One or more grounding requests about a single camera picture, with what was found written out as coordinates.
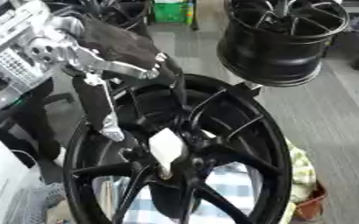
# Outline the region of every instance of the gray floor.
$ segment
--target gray floor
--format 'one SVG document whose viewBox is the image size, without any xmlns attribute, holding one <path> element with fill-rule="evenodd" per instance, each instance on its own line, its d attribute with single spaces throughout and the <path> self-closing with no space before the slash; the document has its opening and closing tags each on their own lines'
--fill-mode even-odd
<svg viewBox="0 0 359 224">
<path fill-rule="evenodd" d="M 156 44 L 186 72 L 238 82 L 216 58 L 215 46 L 226 24 L 221 4 L 200 0 L 199 10 L 200 31 L 179 24 L 154 25 Z M 319 77 L 300 87 L 266 87 L 260 98 L 285 135 L 306 149 L 328 189 L 325 213 L 315 223 L 359 224 L 359 72 L 348 65 L 358 54 L 356 36 L 341 35 Z M 56 77 L 56 88 L 71 91 L 69 79 Z M 66 144 L 81 117 L 80 106 L 59 102 L 48 111 L 59 140 Z"/>
</svg>

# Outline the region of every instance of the robotic arm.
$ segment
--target robotic arm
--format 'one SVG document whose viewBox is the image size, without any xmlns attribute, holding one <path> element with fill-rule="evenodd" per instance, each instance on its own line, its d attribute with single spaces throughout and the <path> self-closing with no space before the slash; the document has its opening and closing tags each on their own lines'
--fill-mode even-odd
<svg viewBox="0 0 359 224">
<path fill-rule="evenodd" d="M 122 141 L 123 132 L 118 127 L 115 106 L 109 96 L 108 81 L 102 78 L 102 73 L 110 72 L 124 80 L 156 81 L 175 88 L 180 86 L 181 71 L 178 68 L 172 69 L 175 67 L 172 61 L 149 43 L 149 40 L 111 26 L 98 28 L 105 30 L 102 33 L 91 31 L 91 27 L 106 25 L 99 23 L 91 18 L 56 17 L 39 0 L 32 0 L 2 15 L 0 109 L 16 102 L 21 95 L 49 79 L 60 69 L 71 67 L 79 74 L 79 81 L 74 81 L 74 86 L 88 120 L 106 137 Z M 107 37 L 108 30 L 116 34 L 114 38 Z M 110 43 L 109 46 L 102 47 L 102 43 L 99 43 L 102 36 L 104 39 L 113 39 L 112 41 L 116 37 L 127 39 L 131 46 L 142 49 L 139 53 L 146 54 L 146 59 L 122 57 L 118 52 L 129 51 L 123 43 Z M 104 59 L 102 55 L 107 54 L 105 51 L 110 52 L 110 56 L 106 55 Z"/>
</svg>

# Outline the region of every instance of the brown flower pot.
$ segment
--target brown flower pot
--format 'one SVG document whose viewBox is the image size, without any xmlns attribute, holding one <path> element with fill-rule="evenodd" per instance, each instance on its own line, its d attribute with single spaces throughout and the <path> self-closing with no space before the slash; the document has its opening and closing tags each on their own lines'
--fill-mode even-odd
<svg viewBox="0 0 359 224">
<path fill-rule="evenodd" d="M 327 190 L 317 181 L 316 188 L 313 190 L 309 198 L 297 204 L 295 216 L 305 221 L 313 220 L 318 214 L 322 214 L 322 201 L 327 197 Z"/>
</svg>

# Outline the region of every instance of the green container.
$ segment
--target green container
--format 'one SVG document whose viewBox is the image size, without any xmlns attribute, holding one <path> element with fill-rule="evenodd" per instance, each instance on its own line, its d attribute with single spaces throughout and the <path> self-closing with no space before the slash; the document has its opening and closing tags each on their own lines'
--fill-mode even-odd
<svg viewBox="0 0 359 224">
<path fill-rule="evenodd" d="M 155 3 L 154 13 L 158 23 L 184 23 L 186 21 L 187 3 Z"/>
</svg>

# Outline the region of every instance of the wire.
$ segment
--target wire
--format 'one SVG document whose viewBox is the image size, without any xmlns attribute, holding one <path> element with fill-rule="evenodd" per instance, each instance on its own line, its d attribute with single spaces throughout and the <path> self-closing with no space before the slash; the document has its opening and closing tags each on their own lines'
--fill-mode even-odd
<svg viewBox="0 0 359 224">
<path fill-rule="evenodd" d="M 38 167 L 39 169 L 39 172 L 40 172 L 40 175 L 42 175 L 42 171 L 40 170 L 40 166 L 37 162 L 37 160 L 30 154 L 28 154 L 27 152 L 23 151 L 23 150 L 11 150 L 12 152 L 19 152 L 19 153 L 22 153 L 22 154 L 25 154 L 30 160 L 32 160 L 35 165 Z"/>
</svg>

